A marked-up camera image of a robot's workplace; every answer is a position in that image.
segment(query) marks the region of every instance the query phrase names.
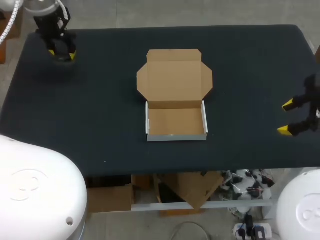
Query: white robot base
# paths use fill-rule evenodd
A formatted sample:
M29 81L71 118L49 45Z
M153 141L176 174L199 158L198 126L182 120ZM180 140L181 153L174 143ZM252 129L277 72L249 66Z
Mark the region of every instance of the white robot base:
M0 236L6 240L80 240L85 180L67 157L0 135Z

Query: floor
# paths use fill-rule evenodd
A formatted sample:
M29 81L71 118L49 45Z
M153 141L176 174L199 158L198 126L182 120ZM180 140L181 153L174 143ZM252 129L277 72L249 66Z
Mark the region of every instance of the floor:
M294 24L300 27L310 48L320 45L319 0L64 0L72 20L69 29L140 28L205 25ZM0 108L28 33L36 29L28 14L20 39L7 44L7 63L0 66ZM226 209L211 209L201 215L160 218L157 212L101 213L92 215L85 240L170 239L174 227L194 221L213 240L234 239L237 221ZM204 239L194 226L185 226L176 239Z

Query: dark table cover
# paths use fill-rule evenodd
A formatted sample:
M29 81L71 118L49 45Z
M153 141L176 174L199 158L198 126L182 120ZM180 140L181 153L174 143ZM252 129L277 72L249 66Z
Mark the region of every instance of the dark table cover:
M31 34L0 133L60 152L85 177L320 166L319 134L282 136L307 117L284 112L319 67L294 25L77 30L74 64L52 61ZM149 49L199 49L213 70L206 141L147 142L137 71Z

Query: cardboard box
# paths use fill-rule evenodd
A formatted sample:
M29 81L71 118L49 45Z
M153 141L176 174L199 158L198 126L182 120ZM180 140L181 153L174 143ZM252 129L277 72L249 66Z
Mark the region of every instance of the cardboard box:
M131 211L133 187L131 176L109 176L85 179L89 213Z
M203 98L213 88L213 73L197 49L150 50L137 73L137 89L146 98L148 141L206 140Z
M155 192L160 202L158 178L195 210L202 207L224 180L216 171L159 174L153 178Z

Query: white cable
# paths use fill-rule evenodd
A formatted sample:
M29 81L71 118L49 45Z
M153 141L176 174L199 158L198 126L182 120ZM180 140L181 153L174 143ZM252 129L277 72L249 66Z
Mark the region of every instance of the white cable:
M61 2L61 0L55 0L59 5L60 7L62 8L62 11L63 11L63 17L65 20L69 20L69 16L68 16L68 13L67 13L67 9L65 7L65 5Z
M2 35L0 36L0 45L4 42L4 40L6 39L6 37L9 34L12 26L14 25L14 22L16 20L17 14L18 14L19 7L20 7L20 0L15 0L11 18L10 18L5 30L3 31Z
M185 222L182 222L182 223L178 224L177 226L175 226L175 228L173 229L173 233L172 233L169 240L173 240L176 237L177 233L181 230L182 226L185 224L196 225L204 232L206 240L210 240L210 236L207 233L207 231L201 225L199 225L198 223L193 222L193 221L185 221Z

